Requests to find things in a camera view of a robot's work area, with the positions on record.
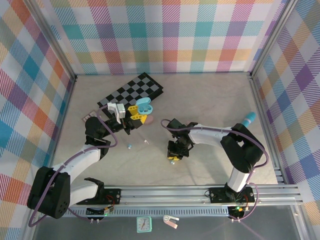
beige floor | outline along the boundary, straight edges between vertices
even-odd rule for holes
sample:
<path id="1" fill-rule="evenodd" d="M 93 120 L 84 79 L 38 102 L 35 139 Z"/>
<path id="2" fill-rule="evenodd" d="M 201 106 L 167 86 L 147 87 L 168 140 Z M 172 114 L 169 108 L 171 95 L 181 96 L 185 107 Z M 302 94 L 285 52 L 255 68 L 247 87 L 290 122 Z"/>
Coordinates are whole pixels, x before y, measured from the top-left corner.
<path id="1" fill-rule="evenodd" d="M 54 164 L 64 162 L 85 142 L 82 118 L 97 110 L 97 102 L 136 75 L 80 76 L 75 85 Z M 116 133 L 119 144 L 109 150 L 99 162 L 86 169 L 76 180 L 96 178 L 106 185 L 204 185 L 224 184 L 232 165 L 224 150 L 198 144 L 190 157 L 172 165 L 167 160 L 170 133 L 160 126 L 160 120 L 178 119 L 181 123 L 198 122 L 206 126 L 229 127 L 241 122 L 247 113 L 256 111 L 245 73 L 151 74 L 161 84 L 164 93 L 151 102 L 155 121 L 127 135 Z M 266 146 L 257 119 L 249 130 Z M 252 182 L 276 184 L 271 162 L 254 173 Z"/>

pink object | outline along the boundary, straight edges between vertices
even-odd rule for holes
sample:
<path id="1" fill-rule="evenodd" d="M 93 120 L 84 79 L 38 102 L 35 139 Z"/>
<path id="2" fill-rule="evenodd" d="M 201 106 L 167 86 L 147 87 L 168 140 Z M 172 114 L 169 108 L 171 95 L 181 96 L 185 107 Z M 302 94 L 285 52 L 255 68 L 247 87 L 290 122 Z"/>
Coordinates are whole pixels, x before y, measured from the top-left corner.
<path id="1" fill-rule="evenodd" d="M 144 121 L 144 125 L 152 124 L 153 121 L 154 121 L 154 117 L 151 116 L 151 115 L 148 115 L 148 116 L 146 117 L 146 120 Z"/>

checkerboard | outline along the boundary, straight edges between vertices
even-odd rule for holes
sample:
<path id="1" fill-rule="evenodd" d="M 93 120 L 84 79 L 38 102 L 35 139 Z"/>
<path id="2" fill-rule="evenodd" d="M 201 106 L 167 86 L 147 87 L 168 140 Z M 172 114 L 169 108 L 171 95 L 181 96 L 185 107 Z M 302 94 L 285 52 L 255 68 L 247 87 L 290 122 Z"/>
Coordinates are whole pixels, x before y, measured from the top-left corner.
<path id="1" fill-rule="evenodd" d="M 163 87 L 144 72 L 99 101 L 97 104 L 101 108 L 107 103 L 119 102 L 124 104 L 124 107 L 128 107 L 135 105 L 136 101 L 141 98 L 149 97 L 152 101 L 162 93 Z M 108 118 L 112 118 L 114 116 L 113 111 L 110 112 L 107 109 L 103 109 L 102 111 L 108 116 Z"/>

blue toy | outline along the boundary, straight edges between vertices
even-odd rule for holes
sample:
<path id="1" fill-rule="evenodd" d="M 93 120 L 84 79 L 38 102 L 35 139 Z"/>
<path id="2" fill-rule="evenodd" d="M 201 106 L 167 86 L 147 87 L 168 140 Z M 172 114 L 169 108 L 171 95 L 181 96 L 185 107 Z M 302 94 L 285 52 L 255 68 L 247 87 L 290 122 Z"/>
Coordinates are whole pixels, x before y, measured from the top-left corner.
<path id="1" fill-rule="evenodd" d="M 256 113 L 250 112 L 247 116 L 245 116 L 242 124 L 247 128 L 254 120 L 256 119 Z"/>
<path id="2" fill-rule="evenodd" d="M 138 113 L 141 115 L 151 114 L 153 107 L 149 104 L 150 102 L 151 102 L 150 97 L 144 97 L 137 100 L 135 105 L 138 106 Z"/>

plaid backdrop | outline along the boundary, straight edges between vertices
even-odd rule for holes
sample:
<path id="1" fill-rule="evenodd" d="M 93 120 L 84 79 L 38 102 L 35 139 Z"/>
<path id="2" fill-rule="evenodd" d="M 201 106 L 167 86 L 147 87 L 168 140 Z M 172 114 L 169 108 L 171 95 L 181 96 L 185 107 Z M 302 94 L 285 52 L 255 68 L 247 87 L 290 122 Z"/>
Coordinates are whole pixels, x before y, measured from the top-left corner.
<path id="1" fill-rule="evenodd" d="M 71 81 L 23 0 L 0 6 L 0 240 L 15 240 L 34 176 L 53 153 Z"/>
<path id="2" fill-rule="evenodd" d="M 286 0 L 37 2 L 77 73 L 129 74 L 247 71 Z"/>
<path id="3" fill-rule="evenodd" d="M 320 1 L 300 0 L 257 74 L 290 183 L 320 238 Z"/>

